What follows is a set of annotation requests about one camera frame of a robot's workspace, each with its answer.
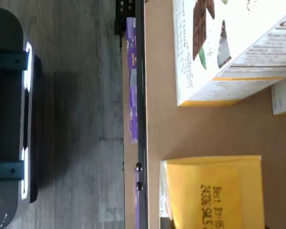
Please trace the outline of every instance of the black metal rail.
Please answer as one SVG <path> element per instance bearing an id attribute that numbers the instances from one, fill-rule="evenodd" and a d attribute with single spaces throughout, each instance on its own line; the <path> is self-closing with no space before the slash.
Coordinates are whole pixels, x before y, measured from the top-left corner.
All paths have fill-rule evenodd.
<path id="1" fill-rule="evenodd" d="M 137 0 L 135 5 L 137 33 L 138 160 L 142 165 L 142 168 L 139 169 L 137 182 L 137 188 L 140 190 L 138 200 L 139 229 L 148 229 L 144 4 L 144 0 Z"/>

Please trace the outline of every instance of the chocolate bar image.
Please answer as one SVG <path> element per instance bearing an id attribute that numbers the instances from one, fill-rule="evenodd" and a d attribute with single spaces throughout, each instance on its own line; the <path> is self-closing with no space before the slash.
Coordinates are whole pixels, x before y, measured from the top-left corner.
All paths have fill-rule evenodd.
<path id="1" fill-rule="evenodd" d="M 198 0 L 194 7 L 193 60 L 206 40 L 206 10 L 215 19 L 214 0 Z"/>

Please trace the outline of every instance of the purple package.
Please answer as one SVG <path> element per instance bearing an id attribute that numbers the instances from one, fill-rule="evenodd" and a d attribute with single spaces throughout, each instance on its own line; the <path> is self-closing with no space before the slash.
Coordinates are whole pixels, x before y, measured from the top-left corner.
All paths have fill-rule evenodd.
<path id="1" fill-rule="evenodd" d="M 137 86 L 130 86 L 128 106 L 128 129 L 130 143 L 138 142 Z"/>
<path id="2" fill-rule="evenodd" d="M 127 61 L 129 73 L 129 107 L 128 127 L 130 143 L 138 142 L 138 113 L 137 113 L 137 47 L 135 18 L 126 19 Z"/>
<path id="3" fill-rule="evenodd" d="M 135 18 L 126 18 L 126 39 L 127 39 L 127 64 L 130 77 L 130 85 L 136 85 L 137 78 L 137 43 Z"/>

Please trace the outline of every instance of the illuminated light strip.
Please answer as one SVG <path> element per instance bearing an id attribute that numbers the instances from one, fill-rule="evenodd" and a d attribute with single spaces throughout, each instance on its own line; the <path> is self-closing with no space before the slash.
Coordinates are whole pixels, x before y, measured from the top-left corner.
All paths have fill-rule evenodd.
<path id="1" fill-rule="evenodd" d="M 28 58 L 28 69 L 24 71 L 23 84 L 24 84 L 24 89 L 28 89 L 28 91 L 30 91 L 31 72 L 32 72 L 32 46 L 29 42 L 27 42 L 27 47 L 25 51 L 29 53 L 29 58 Z"/>
<path id="2" fill-rule="evenodd" d="M 21 198 L 26 199 L 28 197 L 28 188 L 29 188 L 29 162 L 28 162 L 28 148 L 24 150 L 22 148 L 21 159 L 24 161 L 24 179 L 21 181 Z"/>
<path id="3" fill-rule="evenodd" d="M 284 76 L 274 76 L 274 77 L 256 77 L 256 78 L 221 78 L 216 77 L 213 79 L 213 81 L 250 81 L 250 80 L 283 80 L 286 77 Z"/>

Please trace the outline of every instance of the white label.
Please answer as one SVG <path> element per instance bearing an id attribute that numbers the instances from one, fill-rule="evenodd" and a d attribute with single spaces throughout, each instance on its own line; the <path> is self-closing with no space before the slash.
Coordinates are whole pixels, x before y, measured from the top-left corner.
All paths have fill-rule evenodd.
<path id="1" fill-rule="evenodd" d="M 193 95 L 193 101 L 238 100 L 258 92 L 277 81 L 272 80 L 236 80 L 211 81 L 207 86 Z"/>
<path id="2" fill-rule="evenodd" d="M 135 18 L 133 18 L 133 27 L 135 28 Z"/>

